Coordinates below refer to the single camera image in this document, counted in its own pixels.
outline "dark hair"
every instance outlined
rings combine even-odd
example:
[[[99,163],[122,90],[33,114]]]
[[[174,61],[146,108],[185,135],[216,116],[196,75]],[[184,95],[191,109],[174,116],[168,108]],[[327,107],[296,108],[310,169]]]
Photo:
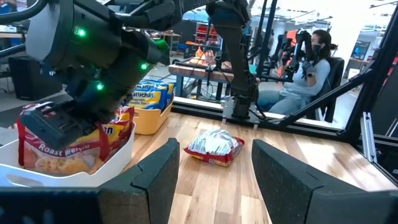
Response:
[[[325,44],[325,46],[319,52],[319,59],[328,58],[331,55],[331,36],[325,30],[316,30],[312,34],[319,36],[319,44]]]

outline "yellow box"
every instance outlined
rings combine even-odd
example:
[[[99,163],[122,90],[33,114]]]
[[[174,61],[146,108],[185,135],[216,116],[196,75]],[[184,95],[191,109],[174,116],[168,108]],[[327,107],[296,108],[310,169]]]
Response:
[[[140,108],[134,109],[134,119],[136,124],[136,134],[151,135],[155,134],[161,127],[164,121],[169,117],[172,110],[173,101],[163,111],[156,110],[145,110]]]

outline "red snack bag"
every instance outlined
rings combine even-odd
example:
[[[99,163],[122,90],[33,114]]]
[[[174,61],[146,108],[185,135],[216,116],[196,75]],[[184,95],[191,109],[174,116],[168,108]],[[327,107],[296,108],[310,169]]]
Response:
[[[202,161],[229,166],[243,146],[242,139],[217,129],[199,134],[184,151]]]
[[[26,110],[35,105],[24,107]],[[122,146],[132,131],[134,108],[120,107],[109,124],[97,124],[93,133],[77,139],[65,150],[55,151],[29,131],[18,119],[19,164],[45,174],[94,174]]]

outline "chair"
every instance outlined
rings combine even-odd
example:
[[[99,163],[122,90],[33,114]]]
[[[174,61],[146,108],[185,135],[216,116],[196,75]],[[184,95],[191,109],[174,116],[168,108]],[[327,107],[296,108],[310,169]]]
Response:
[[[340,86],[341,78],[343,77],[344,60],[338,57],[330,57],[327,59],[327,61],[330,64],[330,72],[328,78],[323,84],[323,87],[321,91],[318,93],[318,95],[312,98],[312,101],[318,99],[319,97],[329,93],[330,91]],[[335,108],[336,108],[336,99],[331,100],[328,103],[325,103],[324,105],[321,105],[320,109],[322,112],[322,116],[325,117],[326,122],[329,123],[333,122],[333,116],[335,115]],[[317,119],[317,120],[320,119],[317,116],[316,110],[312,113],[309,113],[307,115],[307,118]]]

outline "wooden table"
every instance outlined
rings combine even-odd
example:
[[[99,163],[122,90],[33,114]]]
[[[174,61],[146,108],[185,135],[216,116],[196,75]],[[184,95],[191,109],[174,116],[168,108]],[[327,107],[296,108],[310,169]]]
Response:
[[[175,96],[182,95],[185,77],[188,77],[188,79],[189,78],[199,79],[199,81],[200,81],[199,86],[201,86],[202,80],[207,80],[207,78],[208,78],[208,73],[206,72],[205,69],[192,68],[192,67],[183,66],[183,65],[170,65],[169,72],[171,75],[175,75],[177,77],[177,82],[175,84]],[[219,100],[221,98],[223,84],[226,83],[229,85],[233,78],[234,78],[234,75],[232,73],[228,73],[228,72],[223,73],[223,72],[219,72],[219,71],[213,71],[210,74],[210,81],[218,82],[216,99]]]
[[[271,223],[254,176],[251,162],[253,139],[289,153],[315,168],[368,191],[396,187],[349,144],[315,139],[267,129],[225,124],[210,119],[172,113],[153,136],[135,136],[128,167],[177,138],[186,147],[199,133],[223,128],[243,138],[246,145],[229,167],[220,167],[190,157],[181,150],[180,170],[170,224]]]

